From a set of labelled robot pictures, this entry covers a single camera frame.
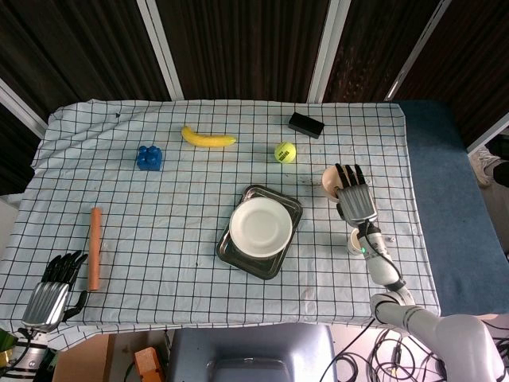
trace tennis ball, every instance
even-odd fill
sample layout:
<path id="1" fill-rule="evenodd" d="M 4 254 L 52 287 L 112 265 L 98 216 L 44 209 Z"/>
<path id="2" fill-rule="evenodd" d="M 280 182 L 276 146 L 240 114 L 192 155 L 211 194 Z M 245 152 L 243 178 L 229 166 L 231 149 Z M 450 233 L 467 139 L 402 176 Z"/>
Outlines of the tennis ball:
<path id="1" fill-rule="evenodd" d="M 295 159 L 297 155 L 297 149 L 290 142 L 281 142 L 274 150 L 274 156 L 276 157 L 276 161 L 280 163 L 291 163 Z"/>

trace rolling pin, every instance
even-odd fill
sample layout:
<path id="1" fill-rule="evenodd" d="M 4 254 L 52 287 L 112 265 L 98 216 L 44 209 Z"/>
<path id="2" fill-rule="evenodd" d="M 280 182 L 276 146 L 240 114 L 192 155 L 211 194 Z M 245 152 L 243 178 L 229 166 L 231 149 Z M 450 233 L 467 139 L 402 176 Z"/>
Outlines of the rolling pin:
<path id="1" fill-rule="evenodd" d="M 101 213 L 99 207 L 90 212 L 90 242 L 88 244 L 88 290 L 99 289 L 99 249 L 101 248 Z"/>

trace black eraser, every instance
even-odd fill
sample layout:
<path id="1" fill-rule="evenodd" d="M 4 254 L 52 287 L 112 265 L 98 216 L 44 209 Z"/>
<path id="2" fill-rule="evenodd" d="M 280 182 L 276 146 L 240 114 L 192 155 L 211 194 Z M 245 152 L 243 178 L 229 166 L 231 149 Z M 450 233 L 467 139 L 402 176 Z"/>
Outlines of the black eraser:
<path id="1" fill-rule="evenodd" d="M 292 118 L 289 119 L 288 126 L 313 138 L 318 138 L 324 129 L 322 122 L 299 113 L 293 113 Z"/>

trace blue mat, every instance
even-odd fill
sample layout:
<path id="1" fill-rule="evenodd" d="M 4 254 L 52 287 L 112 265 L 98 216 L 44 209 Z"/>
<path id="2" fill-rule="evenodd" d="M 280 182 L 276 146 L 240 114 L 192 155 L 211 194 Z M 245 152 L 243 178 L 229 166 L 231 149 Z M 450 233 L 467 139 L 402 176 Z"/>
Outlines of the blue mat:
<path id="1" fill-rule="evenodd" d="M 453 115 L 442 103 L 399 102 L 412 179 L 442 315 L 509 313 L 509 263 Z"/>

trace metal tray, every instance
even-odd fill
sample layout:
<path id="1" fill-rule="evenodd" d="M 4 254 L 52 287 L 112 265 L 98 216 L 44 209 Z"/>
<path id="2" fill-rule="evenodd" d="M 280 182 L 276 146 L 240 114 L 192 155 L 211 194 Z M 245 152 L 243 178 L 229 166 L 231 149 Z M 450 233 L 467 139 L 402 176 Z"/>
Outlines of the metal tray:
<path id="1" fill-rule="evenodd" d="M 256 259 L 246 255 L 233 244 L 230 238 L 230 230 L 226 227 L 221 240 L 216 246 L 216 253 L 225 263 L 251 273 L 260 279 L 269 280 L 273 279 L 281 269 L 288 248 L 292 244 L 293 234 L 297 230 L 299 221 L 301 221 L 302 206 L 297 199 L 287 197 L 262 185 L 250 185 L 247 187 L 240 202 L 242 203 L 253 197 L 269 197 L 281 203 L 288 210 L 293 224 L 292 236 L 288 244 L 282 251 L 271 256 L 269 259 Z"/>

